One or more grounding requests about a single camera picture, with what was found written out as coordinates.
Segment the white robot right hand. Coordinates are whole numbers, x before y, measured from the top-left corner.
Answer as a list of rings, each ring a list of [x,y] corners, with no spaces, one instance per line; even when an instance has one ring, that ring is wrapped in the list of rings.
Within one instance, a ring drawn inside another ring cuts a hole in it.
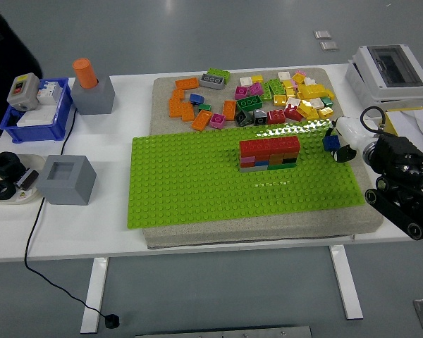
[[[322,141],[324,150],[329,151],[336,162],[351,161],[359,151],[369,165],[377,138],[356,119],[339,117],[331,123]]]

